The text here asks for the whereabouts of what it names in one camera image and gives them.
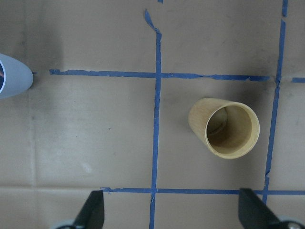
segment beige cup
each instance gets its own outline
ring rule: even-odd
[[[247,154],[259,136],[259,122],[245,104],[205,98],[189,112],[189,125],[201,141],[219,157],[233,159]]]

